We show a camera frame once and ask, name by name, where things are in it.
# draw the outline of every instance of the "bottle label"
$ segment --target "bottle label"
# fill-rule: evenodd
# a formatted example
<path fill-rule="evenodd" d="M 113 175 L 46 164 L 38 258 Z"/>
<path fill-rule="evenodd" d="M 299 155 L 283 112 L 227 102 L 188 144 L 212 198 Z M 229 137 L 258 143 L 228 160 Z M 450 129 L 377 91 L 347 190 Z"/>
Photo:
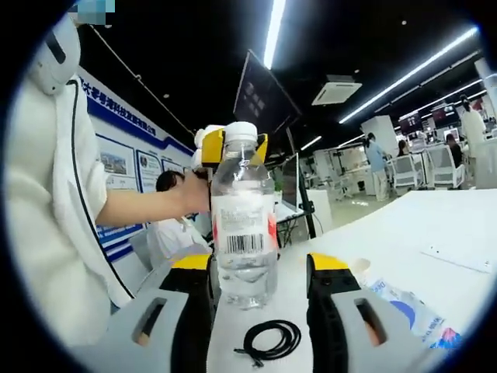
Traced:
<path fill-rule="evenodd" d="M 217 253 L 261 254 L 277 249 L 274 196 L 247 192 L 212 197 Z"/>

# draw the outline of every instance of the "black ceiling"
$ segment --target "black ceiling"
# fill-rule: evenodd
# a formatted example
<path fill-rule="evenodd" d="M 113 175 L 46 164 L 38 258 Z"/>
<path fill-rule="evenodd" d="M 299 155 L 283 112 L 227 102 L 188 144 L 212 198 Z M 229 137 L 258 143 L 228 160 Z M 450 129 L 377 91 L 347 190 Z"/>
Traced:
<path fill-rule="evenodd" d="M 272 1 L 171 3 L 120 3 L 116 15 L 108 16 L 112 27 L 96 26 L 96 30 L 191 131 L 208 124 L 227 124 L 234 120 L 233 104 L 247 50 L 263 57 Z M 273 73 L 304 114 L 291 128 L 296 146 L 322 135 L 323 139 L 309 149 L 313 151 L 360 134 L 360 124 L 376 115 L 375 110 L 476 51 L 478 37 L 461 44 L 345 124 L 338 121 L 471 26 L 464 14 L 445 2 L 287 0 Z M 82 66 L 192 146 L 191 134 L 135 81 L 93 30 L 89 26 L 79 30 Z M 473 65 L 477 57 L 379 113 L 397 120 L 468 84 L 478 77 Z M 311 106 L 327 74 L 354 75 L 363 86 L 344 104 Z M 475 86 L 469 93 L 478 90 Z M 166 93 L 170 96 L 163 99 Z M 281 144 L 282 148 L 287 148 L 285 142 L 273 139 L 273 145 Z"/>

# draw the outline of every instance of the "plastic water bottle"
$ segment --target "plastic water bottle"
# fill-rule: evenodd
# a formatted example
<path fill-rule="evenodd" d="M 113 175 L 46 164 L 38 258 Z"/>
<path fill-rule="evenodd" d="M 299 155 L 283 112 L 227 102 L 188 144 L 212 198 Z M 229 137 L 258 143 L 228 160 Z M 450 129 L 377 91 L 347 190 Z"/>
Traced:
<path fill-rule="evenodd" d="M 224 133 L 223 162 L 211 184 L 219 283 L 228 302 L 262 307 L 276 290 L 274 182 L 256 154 L 253 124 L 235 122 Z"/>

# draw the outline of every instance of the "air conditioning vent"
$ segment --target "air conditioning vent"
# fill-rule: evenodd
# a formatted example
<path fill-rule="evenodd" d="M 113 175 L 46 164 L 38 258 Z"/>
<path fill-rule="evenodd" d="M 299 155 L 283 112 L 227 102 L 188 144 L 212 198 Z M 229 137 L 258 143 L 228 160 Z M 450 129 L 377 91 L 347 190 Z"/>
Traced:
<path fill-rule="evenodd" d="M 344 103 L 353 95 L 362 83 L 328 82 L 312 102 L 313 106 Z"/>

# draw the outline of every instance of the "gray gripper arm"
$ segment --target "gray gripper arm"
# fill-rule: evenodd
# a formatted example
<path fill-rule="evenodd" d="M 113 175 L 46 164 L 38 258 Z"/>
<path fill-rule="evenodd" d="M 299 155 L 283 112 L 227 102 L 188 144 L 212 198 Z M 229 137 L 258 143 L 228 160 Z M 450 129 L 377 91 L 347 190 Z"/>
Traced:
<path fill-rule="evenodd" d="M 169 373 L 171 353 L 179 317 L 188 295 L 159 289 L 140 293 L 115 313 L 103 338 L 92 346 L 74 347 L 72 352 L 91 371 L 103 373 Z M 147 346 L 136 342 L 157 305 L 164 305 Z"/>
<path fill-rule="evenodd" d="M 433 363 L 447 353 L 441 349 L 430 349 L 421 337 L 412 334 L 409 320 L 390 302 L 364 289 L 332 295 L 342 319 L 349 352 L 350 373 L 398 373 L 403 371 L 425 371 L 434 368 L 423 364 L 423 357 Z M 358 305 L 369 309 L 381 343 L 373 346 Z"/>

